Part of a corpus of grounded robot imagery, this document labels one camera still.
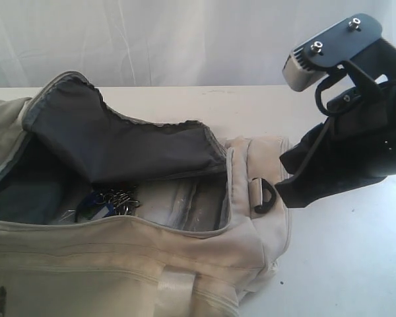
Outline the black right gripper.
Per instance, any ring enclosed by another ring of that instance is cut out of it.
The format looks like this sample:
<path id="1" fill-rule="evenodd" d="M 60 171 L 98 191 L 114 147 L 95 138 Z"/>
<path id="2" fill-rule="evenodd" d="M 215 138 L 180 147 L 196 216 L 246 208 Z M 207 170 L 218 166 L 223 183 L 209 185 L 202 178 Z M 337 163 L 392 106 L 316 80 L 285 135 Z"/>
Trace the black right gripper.
<path id="1" fill-rule="evenodd" d="M 379 95 L 350 88 L 330 100 L 328 120 L 280 156 L 292 176 L 275 188 L 288 208 L 396 175 L 396 79 L 377 87 Z"/>

